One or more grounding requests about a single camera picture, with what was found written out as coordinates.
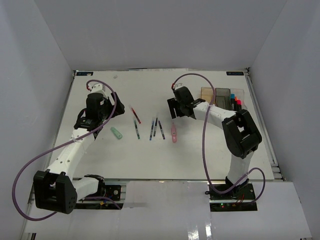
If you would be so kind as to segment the green translucent correction tape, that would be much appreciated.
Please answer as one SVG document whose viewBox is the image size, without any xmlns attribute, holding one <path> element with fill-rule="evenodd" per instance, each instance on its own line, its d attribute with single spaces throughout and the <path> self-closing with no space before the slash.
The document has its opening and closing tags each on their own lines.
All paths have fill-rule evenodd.
<svg viewBox="0 0 320 240">
<path fill-rule="evenodd" d="M 112 126 L 110 130 L 118 140 L 123 138 L 123 135 L 115 127 Z"/>
</svg>

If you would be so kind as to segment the blue cap black highlighter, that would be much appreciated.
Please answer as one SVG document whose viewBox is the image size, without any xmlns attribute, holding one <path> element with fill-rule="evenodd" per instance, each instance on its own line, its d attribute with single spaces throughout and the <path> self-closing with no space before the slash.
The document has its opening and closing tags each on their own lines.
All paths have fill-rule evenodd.
<svg viewBox="0 0 320 240">
<path fill-rule="evenodd" d="M 230 106 L 232 110 L 235 110 L 236 98 L 233 93 L 230 94 Z"/>
</svg>

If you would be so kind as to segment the orange cap black highlighter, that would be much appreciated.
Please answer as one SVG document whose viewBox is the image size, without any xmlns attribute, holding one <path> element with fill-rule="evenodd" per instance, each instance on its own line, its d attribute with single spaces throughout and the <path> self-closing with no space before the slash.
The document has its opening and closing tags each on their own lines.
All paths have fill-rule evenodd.
<svg viewBox="0 0 320 240">
<path fill-rule="evenodd" d="M 238 111 L 238 98 L 237 97 L 234 98 L 234 110 Z"/>
</svg>

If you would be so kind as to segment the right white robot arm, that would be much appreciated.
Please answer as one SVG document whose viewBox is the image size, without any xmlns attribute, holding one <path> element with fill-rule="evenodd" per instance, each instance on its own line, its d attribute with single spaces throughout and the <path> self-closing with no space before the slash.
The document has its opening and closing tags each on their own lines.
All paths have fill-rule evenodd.
<svg viewBox="0 0 320 240">
<path fill-rule="evenodd" d="M 247 182 L 248 175 L 254 170 L 249 170 L 254 152 L 262 142 L 262 136 L 251 114 L 242 109 L 240 111 L 227 110 L 217 107 L 204 99 L 194 99 L 186 86 L 171 86 L 173 98 L 167 100 L 171 118 L 189 117 L 203 121 L 202 128 L 202 162 L 204 172 L 210 188 L 220 195 L 227 195 L 236 200 L 244 193 L 242 184 Z M 229 172 L 225 178 L 226 189 L 216 189 L 210 179 L 205 152 L 205 137 L 207 124 L 212 124 L 221 129 L 228 150 L 231 153 Z"/>
</svg>

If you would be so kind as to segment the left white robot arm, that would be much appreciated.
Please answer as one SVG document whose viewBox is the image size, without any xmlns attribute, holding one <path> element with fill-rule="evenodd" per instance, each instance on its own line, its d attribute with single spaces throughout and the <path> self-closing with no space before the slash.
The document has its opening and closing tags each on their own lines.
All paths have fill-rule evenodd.
<svg viewBox="0 0 320 240">
<path fill-rule="evenodd" d="M 101 90 L 87 95 L 86 107 L 77 116 L 71 143 L 45 171 L 39 170 L 33 177 L 37 208 L 70 214 L 77 201 L 87 197 L 99 200 L 105 196 L 102 176 L 87 174 L 78 180 L 73 177 L 86 150 L 102 130 L 103 123 L 125 112 L 117 93 L 111 93 L 111 97 L 114 103 Z"/>
</svg>

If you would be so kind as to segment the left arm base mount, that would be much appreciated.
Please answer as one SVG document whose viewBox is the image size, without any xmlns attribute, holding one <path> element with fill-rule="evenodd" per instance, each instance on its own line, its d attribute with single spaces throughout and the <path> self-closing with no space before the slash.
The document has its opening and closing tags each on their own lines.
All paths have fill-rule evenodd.
<svg viewBox="0 0 320 240">
<path fill-rule="evenodd" d="M 107 184 L 105 186 L 104 198 L 110 198 L 118 207 L 110 200 L 104 198 L 82 199 L 77 202 L 75 209 L 77 210 L 120 210 L 123 208 L 126 197 L 126 186 Z"/>
</svg>

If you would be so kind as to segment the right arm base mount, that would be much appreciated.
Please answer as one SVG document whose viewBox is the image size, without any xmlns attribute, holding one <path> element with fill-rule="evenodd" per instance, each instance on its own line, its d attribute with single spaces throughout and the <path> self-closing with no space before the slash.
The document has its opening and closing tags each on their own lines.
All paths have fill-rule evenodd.
<svg viewBox="0 0 320 240">
<path fill-rule="evenodd" d="M 210 211 L 213 212 L 255 212 L 258 210 L 256 194 L 251 183 L 226 194 L 218 194 L 210 187 L 205 192 L 209 196 Z"/>
</svg>

